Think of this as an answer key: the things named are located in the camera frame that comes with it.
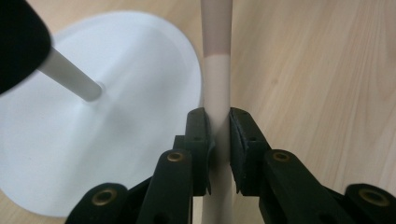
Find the beige pole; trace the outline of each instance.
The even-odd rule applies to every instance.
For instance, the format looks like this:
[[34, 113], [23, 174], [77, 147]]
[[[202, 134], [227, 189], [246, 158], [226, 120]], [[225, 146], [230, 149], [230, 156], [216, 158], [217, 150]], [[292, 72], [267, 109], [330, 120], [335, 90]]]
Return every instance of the beige pole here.
[[204, 107], [216, 148], [209, 178], [212, 195], [203, 203], [202, 223], [231, 224], [230, 54], [233, 0], [202, 0], [204, 40]]

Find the wooden floor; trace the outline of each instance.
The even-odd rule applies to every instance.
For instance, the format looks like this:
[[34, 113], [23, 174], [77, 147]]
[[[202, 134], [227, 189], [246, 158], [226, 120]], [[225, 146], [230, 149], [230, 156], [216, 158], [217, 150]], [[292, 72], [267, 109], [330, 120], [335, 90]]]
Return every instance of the wooden floor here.
[[[202, 59], [199, 0], [28, 2], [54, 34], [107, 11], [150, 12], [183, 31]], [[231, 89], [232, 106], [326, 187], [365, 182], [396, 195], [395, 0], [235, 0]], [[234, 216], [262, 223], [254, 199], [237, 197]], [[1, 193], [0, 223], [64, 219], [31, 214]]]

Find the light wood surface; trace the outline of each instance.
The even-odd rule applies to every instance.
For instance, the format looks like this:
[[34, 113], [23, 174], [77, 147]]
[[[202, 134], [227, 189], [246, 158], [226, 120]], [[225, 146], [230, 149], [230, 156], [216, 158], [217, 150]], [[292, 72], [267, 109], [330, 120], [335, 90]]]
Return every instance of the light wood surface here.
[[[53, 33], [106, 11], [147, 11], [203, 56], [199, 0], [28, 2]], [[234, 0], [232, 42], [232, 106], [250, 112], [273, 148], [296, 154], [331, 189], [364, 182], [396, 195], [395, 0]], [[238, 196], [235, 223], [262, 223], [257, 205]], [[0, 194], [0, 223], [64, 219]]]

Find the white disc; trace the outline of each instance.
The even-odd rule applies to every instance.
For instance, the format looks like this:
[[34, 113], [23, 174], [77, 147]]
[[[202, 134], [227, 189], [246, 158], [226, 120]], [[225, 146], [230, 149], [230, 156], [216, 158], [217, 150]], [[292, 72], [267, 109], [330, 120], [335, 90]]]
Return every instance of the white disc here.
[[54, 42], [105, 92], [85, 103], [36, 72], [3, 94], [0, 187], [29, 211], [64, 217], [96, 185], [131, 188], [153, 174], [200, 106], [202, 78], [186, 36], [145, 13], [93, 17]]

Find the white pole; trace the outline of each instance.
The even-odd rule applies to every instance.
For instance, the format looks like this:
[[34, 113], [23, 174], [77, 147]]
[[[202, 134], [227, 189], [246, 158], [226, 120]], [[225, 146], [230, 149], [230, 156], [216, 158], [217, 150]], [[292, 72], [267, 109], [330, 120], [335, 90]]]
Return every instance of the white pole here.
[[204, 197], [202, 223], [231, 224], [233, 211], [229, 112], [233, 0], [202, 0], [201, 8], [204, 108], [216, 141], [209, 173], [212, 195]]
[[48, 59], [38, 70], [85, 101], [94, 101], [102, 94], [99, 84], [85, 75], [55, 48], [51, 48]]

